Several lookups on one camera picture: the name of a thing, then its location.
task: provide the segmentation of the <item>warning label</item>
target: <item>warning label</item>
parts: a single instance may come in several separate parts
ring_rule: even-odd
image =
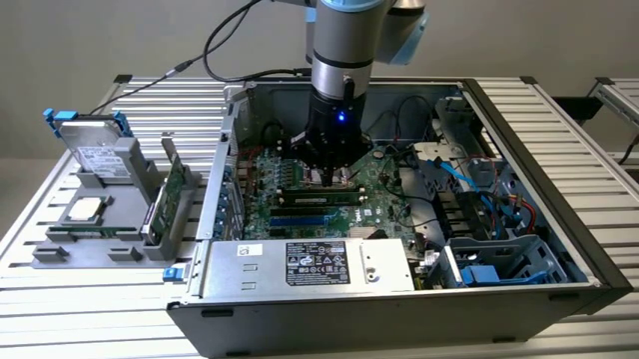
[[[130,172],[111,147],[78,147],[83,165],[102,178],[127,178]]]
[[[350,284],[346,242],[287,243],[290,286]]]

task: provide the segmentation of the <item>motherboard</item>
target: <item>motherboard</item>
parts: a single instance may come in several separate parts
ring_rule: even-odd
[[[244,239],[415,238],[407,203],[379,181],[393,175],[395,162],[377,147],[350,167],[335,172],[334,186],[323,187],[321,174],[296,159],[264,149],[240,161],[247,223]],[[402,186],[387,184],[402,194]]]

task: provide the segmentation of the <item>robotic arm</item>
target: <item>robotic arm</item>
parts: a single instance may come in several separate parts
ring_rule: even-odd
[[[427,21],[421,0],[287,0],[313,7],[313,95],[305,132],[291,143],[296,156],[333,184],[338,168],[373,148],[361,123],[374,60],[407,64]]]

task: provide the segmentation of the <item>gray wall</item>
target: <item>gray wall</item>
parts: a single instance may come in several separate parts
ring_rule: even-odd
[[[88,111],[119,73],[159,76],[202,51],[240,0],[3,0],[2,156],[55,158],[46,107]],[[431,23],[409,67],[386,76],[521,76],[551,94],[586,93],[595,76],[639,77],[638,0],[430,0]],[[224,51],[218,71],[305,65],[305,12],[264,1]],[[191,75],[200,76],[200,66]],[[614,117],[589,125],[611,150],[633,137]]]

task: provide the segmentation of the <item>green circuit board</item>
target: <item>green circuit board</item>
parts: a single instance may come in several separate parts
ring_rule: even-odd
[[[260,152],[252,159],[252,172],[247,181],[254,183],[256,188],[248,189],[244,194],[246,197],[248,196],[244,239],[339,238],[349,237],[350,230],[367,227],[369,230],[374,228],[385,230],[389,238],[402,238],[409,243],[415,238],[415,232],[411,228],[402,227],[395,222],[395,216],[389,212],[389,208],[393,207],[393,212],[398,214],[406,206],[406,201],[390,194],[379,182],[379,174],[389,156],[377,159],[373,156],[375,150],[383,150],[383,147],[375,148],[345,173],[339,172],[341,175],[334,178],[335,188],[365,188],[366,192],[362,195],[366,199],[362,205],[326,207],[322,224],[275,227],[271,226],[271,210],[280,208],[276,201],[278,189],[302,190],[319,188],[319,185],[309,181],[311,170],[302,161],[282,159],[270,149]],[[386,173],[393,174],[394,169],[395,164],[390,162]],[[347,180],[347,176],[355,172],[357,175]],[[402,192],[401,187],[394,187],[393,190]],[[402,221],[411,223],[410,218],[403,218]],[[279,229],[283,235],[272,236],[270,233],[272,228]]]

